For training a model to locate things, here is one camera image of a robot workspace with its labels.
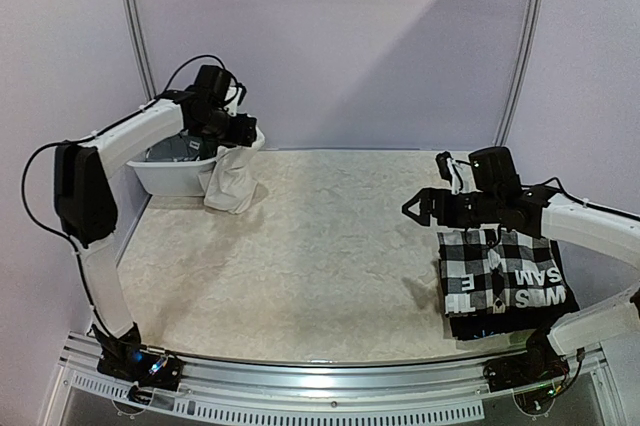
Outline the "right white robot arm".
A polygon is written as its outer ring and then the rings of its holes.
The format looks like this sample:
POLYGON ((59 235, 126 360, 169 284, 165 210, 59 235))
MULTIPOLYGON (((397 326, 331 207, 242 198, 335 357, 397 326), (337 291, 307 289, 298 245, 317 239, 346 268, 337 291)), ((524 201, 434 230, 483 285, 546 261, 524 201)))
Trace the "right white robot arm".
MULTIPOLYGON (((496 224, 540 239, 572 243, 632 266, 639 264, 637 215, 578 199, 563 187, 522 185, 511 152, 503 146, 469 154, 475 189, 462 192, 423 188, 402 206, 405 216, 422 226, 436 222, 457 229, 496 224)), ((537 382, 552 370, 556 355, 566 356, 582 347, 639 329, 639 287, 570 313, 543 330, 543 343, 523 353, 517 373, 537 382)))

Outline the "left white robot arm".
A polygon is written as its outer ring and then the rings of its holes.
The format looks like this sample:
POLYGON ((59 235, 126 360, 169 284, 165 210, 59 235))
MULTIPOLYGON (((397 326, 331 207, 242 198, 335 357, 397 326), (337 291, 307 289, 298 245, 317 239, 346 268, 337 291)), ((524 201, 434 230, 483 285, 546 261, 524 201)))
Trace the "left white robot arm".
POLYGON ((146 150, 181 132, 217 146, 252 145, 257 120, 240 109, 246 94, 230 71, 206 64, 185 88, 167 88, 115 123, 56 146, 54 211, 74 248, 99 334, 122 340, 136 329, 117 272, 115 177, 146 150))

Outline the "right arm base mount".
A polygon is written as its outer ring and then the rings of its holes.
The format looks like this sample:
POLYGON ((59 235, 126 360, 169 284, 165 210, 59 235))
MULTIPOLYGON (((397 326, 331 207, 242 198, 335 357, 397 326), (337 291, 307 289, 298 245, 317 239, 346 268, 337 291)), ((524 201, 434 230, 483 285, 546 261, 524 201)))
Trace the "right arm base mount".
POLYGON ((570 367, 564 353, 556 353, 545 332, 536 331, 526 341, 525 350, 516 355, 491 359, 483 364, 483 376, 491 392, 551 381, 561 376, 558 386, 547 395, 554 398, 570 388, 581 372, 585 351, 577 350, 578 367, 569 378, 570 367))

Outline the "white cloth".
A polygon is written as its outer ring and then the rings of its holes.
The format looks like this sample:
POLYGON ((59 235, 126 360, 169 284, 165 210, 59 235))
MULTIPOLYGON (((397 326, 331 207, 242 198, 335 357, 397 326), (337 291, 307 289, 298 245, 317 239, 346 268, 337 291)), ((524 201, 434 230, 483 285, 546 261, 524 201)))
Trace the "white cloth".
POLYGON ((249 147, 218 147, 213 170, 198 174, 205 207, 230 214, 241 214, 250 207, 258 185, 250 163, 264 144, 265 136, 257 127, 249 147))

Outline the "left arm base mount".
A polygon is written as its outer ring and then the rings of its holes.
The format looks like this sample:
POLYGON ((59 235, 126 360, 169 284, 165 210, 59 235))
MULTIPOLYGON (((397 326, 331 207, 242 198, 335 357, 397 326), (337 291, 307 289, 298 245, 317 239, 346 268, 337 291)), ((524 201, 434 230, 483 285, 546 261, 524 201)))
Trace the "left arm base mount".
POLYGON ((178 390, 184 362, 171 352, 149 351, 141 342, 136 323, 120 338, 103 333, 96 325, 92 330, 101 346, 99 373, 136 383, 141 388, 178 390))

